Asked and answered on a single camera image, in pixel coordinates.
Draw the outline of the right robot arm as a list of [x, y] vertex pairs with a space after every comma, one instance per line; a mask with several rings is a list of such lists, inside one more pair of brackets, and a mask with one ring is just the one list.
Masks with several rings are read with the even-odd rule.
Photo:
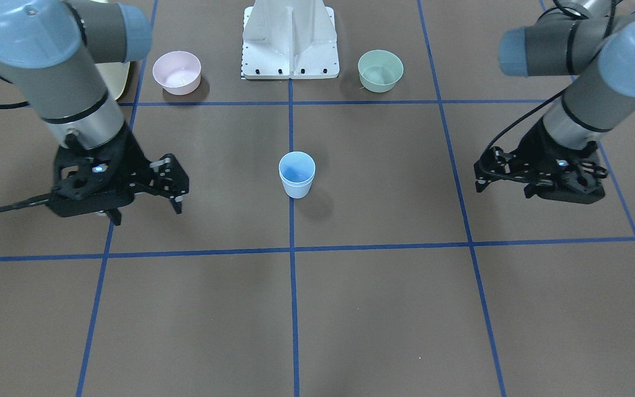
[[0, 80], [14, 85], [58, 142], [50, 192], [0, 213], [46, 206], [61, 218], [101, 213], [118, 226], [120, 208], [146, 193], [183, 211], [189, 176], [172, 154], [146, 158], [100, 63], [143, 60], [152, 27], [139, 8], [91, 1], [0, 1]]

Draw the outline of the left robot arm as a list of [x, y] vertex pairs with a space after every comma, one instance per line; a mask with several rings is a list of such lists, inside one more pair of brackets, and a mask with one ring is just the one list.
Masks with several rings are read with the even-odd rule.
[[511, 152], [491, 142], [474, 163], [479, 193], [496, 181], [524, 184], [527, 198], [589, 205], [605, 197], [598, 143], [635, 112], [635, 10], [617, 1], [556, 1], [531, 26], [504, 33], [508, 76], [572, 76], [544, 101], [542, 118]]

